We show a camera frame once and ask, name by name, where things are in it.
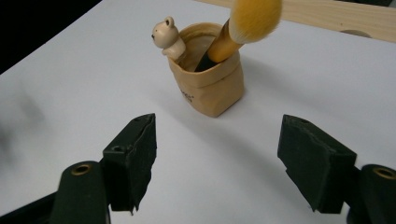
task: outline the wooden surface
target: wooden surface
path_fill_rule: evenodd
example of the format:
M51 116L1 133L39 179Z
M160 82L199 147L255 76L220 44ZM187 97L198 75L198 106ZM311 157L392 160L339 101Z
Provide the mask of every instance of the wooden surface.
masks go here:
M197 1L222 7L231 7L233 2L233 0ZM396 42L396 8L332 0L283 0L283 2L282 20L338 32L364 32L374 39Z

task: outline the beige paper bag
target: beige paper bag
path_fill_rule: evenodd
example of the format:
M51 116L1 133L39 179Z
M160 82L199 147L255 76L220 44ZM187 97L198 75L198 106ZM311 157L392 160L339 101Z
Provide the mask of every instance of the beige paper bag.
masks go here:
M180 62L168 58L183 96L199 112L217 117L244 93L244 77L239 52L216 66L200 73L194 69L210 43L221 30L215 23L193 24L180 32L186 52Z

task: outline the brush handle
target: brush handle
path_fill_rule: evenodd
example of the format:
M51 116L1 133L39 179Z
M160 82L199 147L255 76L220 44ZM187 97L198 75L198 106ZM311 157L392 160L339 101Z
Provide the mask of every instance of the brush handle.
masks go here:
M223 62L243 46L243 44L235 43L231 39L228 23L229 21L223 25L219 35L213 40L194 72L203 72L216 64Z

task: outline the bear ear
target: bear ear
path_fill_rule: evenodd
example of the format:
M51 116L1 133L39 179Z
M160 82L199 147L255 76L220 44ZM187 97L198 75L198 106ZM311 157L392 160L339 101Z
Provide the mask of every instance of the bear ear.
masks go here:
M171 28L175 26L175 22L172 17L166 17L165 22L166 22L166 25Z

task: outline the makeup brush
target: makeup brush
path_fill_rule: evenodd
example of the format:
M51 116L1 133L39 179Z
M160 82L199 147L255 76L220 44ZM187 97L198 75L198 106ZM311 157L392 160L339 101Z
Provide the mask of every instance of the makeup brush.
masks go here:
M213 40L195 72L221 63L244 44L265 38L279 23L281 11L282 0L234 0L230 19Z

